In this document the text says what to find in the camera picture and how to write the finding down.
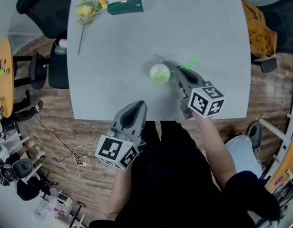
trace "green tissue box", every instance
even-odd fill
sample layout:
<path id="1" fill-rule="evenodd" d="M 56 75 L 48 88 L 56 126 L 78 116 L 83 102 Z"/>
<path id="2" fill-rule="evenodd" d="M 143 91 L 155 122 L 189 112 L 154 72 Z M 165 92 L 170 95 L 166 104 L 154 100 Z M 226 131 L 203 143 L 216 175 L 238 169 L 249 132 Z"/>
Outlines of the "green tissue box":
<path id="1" fill-rule="evenodd" d="M 113 2 L 107 6 L 107 11 L 111 15 L 143 12 L 142 0 Z"/>

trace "cable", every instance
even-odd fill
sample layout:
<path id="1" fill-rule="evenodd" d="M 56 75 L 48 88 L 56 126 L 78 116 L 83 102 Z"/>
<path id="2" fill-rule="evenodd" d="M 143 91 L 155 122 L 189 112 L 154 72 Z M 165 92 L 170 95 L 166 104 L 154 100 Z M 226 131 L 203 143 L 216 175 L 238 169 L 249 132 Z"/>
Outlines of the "cable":
<path id="1" fill-rule="evenodd" d="M 4 139 L 7 140 L 11 137 L 11 135 L 9 133 L 4 134 L 3 136 L 0 137 L 0 140 Z"/>
<path id="2" fill-rule="evenodd" d="M 65 159 L 67 159 L 67 158 L 69 158 L 69 157 L 71 157 L 71 156 L 72 156 L 72 154 L 71 154 L 70 156 L 67 156 L 67 157 L 63 158 L 63 159 L 60 160 L 60 161 L 57 161 L 57 160 L 55 160 L 54 158 L 52 158 L 52 157 L 50 157 L 50 156 L 46 156 L 45 158 L 50 158 L 50 159 L 52 159 L 53 161 L 56 161 L 56 162 L 62 162 L 62 161 L 64 161 Z"/>
<path id="3" fill-rule="evenodd" d="M 51 133 L 53 133 L 60 141 L 61 141 L 61 143 L 64 145 L 64 146 L 66 146 L 67 148 L 68 148 L 68 150 L 71 152 L 71 155 L 70 156 L 73 156 L 74 157 L 74 160 L 75 160 L 75 164 L 76 164 L 76 166 L 77 166 L 77 168 L 78 168 L 78 176 L 77 177 L 75 177 L 75 176 L 73 176 L 73 175 L 71 175 L 67 170 L 66 170 L 66 168 L 65 168 L 65 166 L 63 165 L 63 163 L 62 163 L 62 161 L 63 160 L 65 160 L 66 158 L 69 158 L 70 156 L 68 156 L 68 157 L 65 157 L 64 159 L 62 159 L 62 160 L 60 160 L 53 152 L 51 152 L 51 150 L 49 149 L 49 148 L 47 148 L 46 146 L 45 146 L 45 144 L 43 144 L 43 142 L 41 141 L 41 139 L 38 137 L 38 135 L 33 131 L 33 129 L 30 127 L 30 125 L 25 121 L 25 123 L 28 125 L 28 127 L 32 130 L 32 132 L 34 133 L 34 135 L 38 138 L 38 140 L 41 142 L 41 144 L 54 156 L 54 157 L 56 157 L 56 159 L 57 159 L 57 161 L 56 162 L 60 162 L 60 164 L 63 166 L 63 168 L 64 168 L 64 170 L 71 176 L 71 177 L 73 177 L 73 178 L 80 178 L 80 169 L 79 169 L 79 166 L 78 166 L 78 164 L 80 164 L 80 163 L 82 163 L 81 162 L 81 158 L 86 158 L 87 159 L 87 161 L 89 162 L 89 160 L 88 160 L 88 158 L 87 157 L 89 157 L 90 156 L 90 150 L 87 148 L 87 147 L 84 147 L 84 146 L 77 146 L 75 149 L 74 149 L 74 151 L 72 151 L 66 144 L 64 144 L 63 143 L 63 141 L 53 132 L 53 131 L 51 131 L 51 130 L 48 130 L 47 128 L 45 128 L 44 127 L 44 125 L 42 124 L 42 122 L 35 116 L 35 118 L 41 123 L 41 125 L 42 125 L 42 127 L 45 129 L 45 130 L 47 130 L 47 131 L 49 131 L 49 132 L 51 132 Z M 88 150 L 88 155 L 82 155 L 82 154 L 80 154 L 80 153 L 78 153 L 78 152 L 76 152 L 76 149 L 77 148 L 85 148 L 85 149 L 87 149 Z"/>
<path id="4" fill-rule="evenodd" d="M 43 125 L 43 123 L 36 117 L 36 116 L 34 116 L 38 121 L 39 121 L 39 123 L 42 125 L 42 127 L 46 130 L 46 131 L 48 131 L 48 132 L 51 132 L 51 133 L 53 133 L 59 140 L 60 140 L 60 142 L 66 147 L 66 148 L 68 148 L 68 150 L 71 152 L 71 153 L 73 153 L 72 155 L 74 156 L 74 158 L 76 159 L 76 161 L 78 162 L 78 163 L 80 163 L 80 164 L 82 164 L 82 162 L 81 162 L 81 158 L 83 158 L 83 157 L 86 157 L 86 156 L 82 156 L 81 154 L 79 154 L 78 152 L 75 152 L 75 151 L 72 151 L 57 135 L 56 135 L 56 133 L 54 132 L 54 131 L 51 131 L 51 130 L 49 130 L 49 129 L 47 129 L 46 127 L 44 127 L 44 125 Z"/>
<path id="5" fill-rule="evenodd" d="M 9 150 L 6 150 L 6 151 L 5 151 L 5 154 L 4 154 L 3 158 L 2 158 L 2 161 L 4 161 L 4 157 L 5 157 L 6 153 L 7 153 Z M 13 150 L 11 150 L 11 154 L 9 154 L 9 157 L 6 158 L 6 161 L 11 157 L 12 154 L 13 154 Z"/>

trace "human arm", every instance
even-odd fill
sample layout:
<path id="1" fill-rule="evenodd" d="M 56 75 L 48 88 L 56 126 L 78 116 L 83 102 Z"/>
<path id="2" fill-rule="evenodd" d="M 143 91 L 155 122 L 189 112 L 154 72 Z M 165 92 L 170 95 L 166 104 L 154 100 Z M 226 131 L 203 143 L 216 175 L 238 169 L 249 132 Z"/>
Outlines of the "human arm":
<path id="1" fill-rule="evenodd" d="M 224 145 L 211 118 L 203 118 L 193 112 L 201 133 L 210 169 L 223 190 L 227 181 L 236 174 L 234 161 Z"/>
<path id="2" fill-rule="evenodd" d="M 115 221 L 119 212 L 128 203 L 131 194 L 132 166 L 124 171 L 117 169 L 113 190 L 110 194 L 107 220 Z"/>

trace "white box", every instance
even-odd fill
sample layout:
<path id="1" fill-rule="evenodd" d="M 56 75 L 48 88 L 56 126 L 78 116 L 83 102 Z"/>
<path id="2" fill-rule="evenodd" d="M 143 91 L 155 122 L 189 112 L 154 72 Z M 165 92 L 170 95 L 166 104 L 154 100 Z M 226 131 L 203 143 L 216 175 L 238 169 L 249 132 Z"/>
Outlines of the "white box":
<path id="1" fill-rule="evenodd" d="M 203 118 L 210 117 L 222 110 L 226 97 L 214 86 L 192 89 L 188 107 Z"/>
<path id="2" fill-rule="evenodd" d="M 101 135 L 95 156 L 105 164 L 126 170 L 138 154 L 133 142 Z"/>

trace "sneaker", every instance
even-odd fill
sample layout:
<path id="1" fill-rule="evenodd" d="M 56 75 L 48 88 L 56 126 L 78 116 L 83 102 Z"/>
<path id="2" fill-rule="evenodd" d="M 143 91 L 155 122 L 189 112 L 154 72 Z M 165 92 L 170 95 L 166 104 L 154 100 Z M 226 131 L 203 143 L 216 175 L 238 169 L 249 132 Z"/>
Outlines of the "sneaker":
<path id="1" fill-rule="evenodd" d="M 253 123 L 247 133 L 247 136 L 251 140 L 252 149 L 255 154 L 260 151 L 262 138 L 263 138 L 263 127 L 259 122 Z"/>
<path id="2" fill-rule="evenodd" d="M 29 95 L 29 90 L 26 90 L 26 91 L 25 91 L 25 96 L 26 96 L 27 105 L 30 105 L 30 95 Z"/>
<path id="3" fill-rule="evenodd" d="M 36 109 L 36 112 L 39 113 L 43 108 L 43 102 L 39 101 L 39 103 L 37 103 L 34 108 Z"/>
<path id="4" fill-rule="evenodd" d="M 34 144 L 35 144 L 34 141 L 29 141 L 28 142 L 28 148 L 31 148 Z"/>
<path id="5" fill-rule="evenodd" d="M 38 154 L 40 154 L 40 155 L 45 155 L 46 154 L 45 151 L 42 150 L 40 147 L 37 146 L 36 149 L 38 151 Z"/>

